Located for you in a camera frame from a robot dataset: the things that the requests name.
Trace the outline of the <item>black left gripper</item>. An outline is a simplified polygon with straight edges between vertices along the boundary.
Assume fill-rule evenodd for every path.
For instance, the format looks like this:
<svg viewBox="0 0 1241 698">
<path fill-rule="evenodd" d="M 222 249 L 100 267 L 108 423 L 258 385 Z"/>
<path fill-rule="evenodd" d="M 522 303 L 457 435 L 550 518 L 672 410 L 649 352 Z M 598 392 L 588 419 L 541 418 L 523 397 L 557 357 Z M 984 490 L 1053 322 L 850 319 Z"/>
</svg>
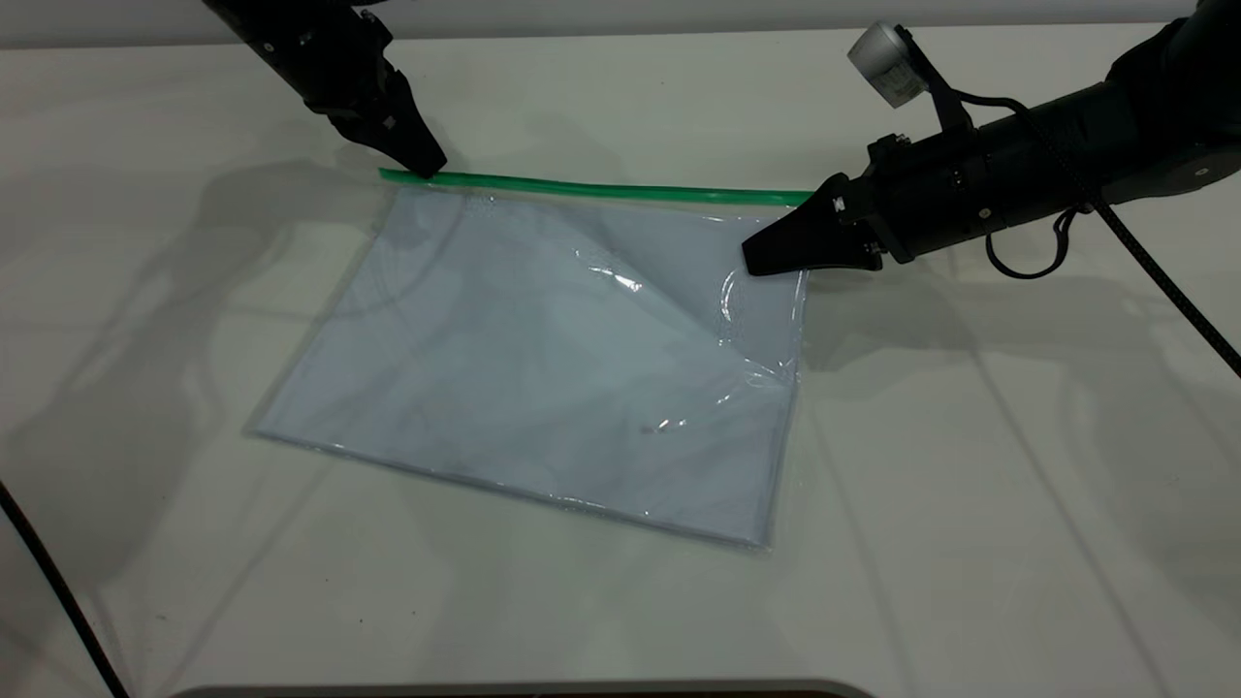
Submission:
<svg viewBox="0 0 1241 698">
<path fill-rule="evenodd" d="M 208 1 L 206 7 L 349 142 L 417 178 L 436 178 L 446 166 L 407 76 L 385 56 L 393 36 L 369 9 L 354 1 Z"/>
</svg>

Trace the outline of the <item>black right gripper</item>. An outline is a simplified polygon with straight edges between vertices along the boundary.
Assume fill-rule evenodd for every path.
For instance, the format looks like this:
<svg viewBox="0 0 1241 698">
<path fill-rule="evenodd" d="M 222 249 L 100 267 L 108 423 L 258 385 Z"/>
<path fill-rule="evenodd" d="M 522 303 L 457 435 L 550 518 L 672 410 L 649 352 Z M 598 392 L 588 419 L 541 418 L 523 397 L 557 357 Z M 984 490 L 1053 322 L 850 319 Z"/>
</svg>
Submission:
<svg viewBox="0 0 1241 698">
<path fill-rule="evenodd" d="M 793 211 L 745 238 L 748 274 L 802 270 L 884 270 L 997 233 L 1011 224 L 1001 193 L 1009 124 L 939 133 L 922 142 L 884 137 L 856 178 L 835 174 Z M 836 207 L 841 202 L 843 212 Z"/>
</svg>

